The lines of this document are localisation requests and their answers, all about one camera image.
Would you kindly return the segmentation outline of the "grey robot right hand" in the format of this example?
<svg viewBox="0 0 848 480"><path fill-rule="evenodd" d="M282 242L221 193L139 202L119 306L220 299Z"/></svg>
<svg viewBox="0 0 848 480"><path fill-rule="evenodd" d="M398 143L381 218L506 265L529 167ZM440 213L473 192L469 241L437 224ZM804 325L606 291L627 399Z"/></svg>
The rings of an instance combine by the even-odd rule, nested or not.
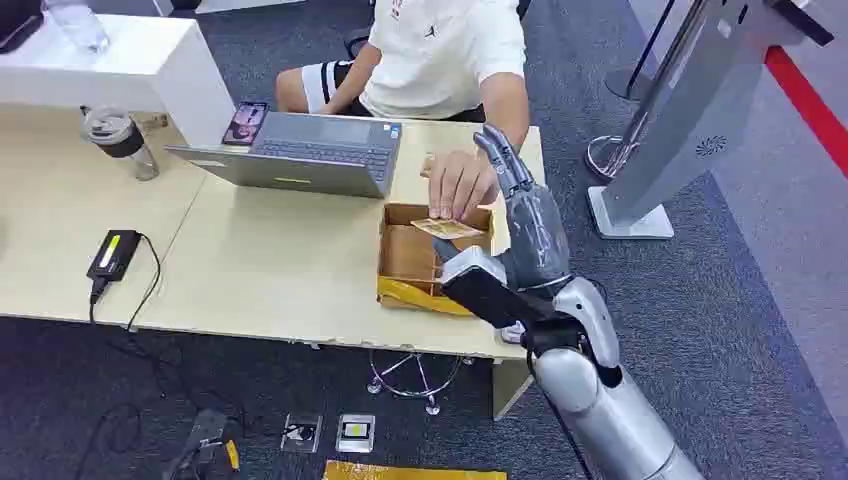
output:
<svg viewBox="0 0 848 480"><path fill-rule="evenodd" d="M551 300L571 278L570 253L559 207L499 128L484 124L473 135L493 167L505 202L510 247L495 259L511 289Z"/></svg>

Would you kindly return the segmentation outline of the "person's left hand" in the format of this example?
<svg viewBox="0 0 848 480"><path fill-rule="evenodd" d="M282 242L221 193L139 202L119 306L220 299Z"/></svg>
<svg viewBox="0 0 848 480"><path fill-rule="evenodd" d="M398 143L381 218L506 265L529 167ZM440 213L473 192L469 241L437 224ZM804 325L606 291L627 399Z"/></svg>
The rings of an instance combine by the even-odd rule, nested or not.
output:
<svg viewBox="0 0 848 480"><path fill-rule="evenodd" d="M430 218L465 220L499 195L496 174L481 150L436 154L427 172Z"/></svg>

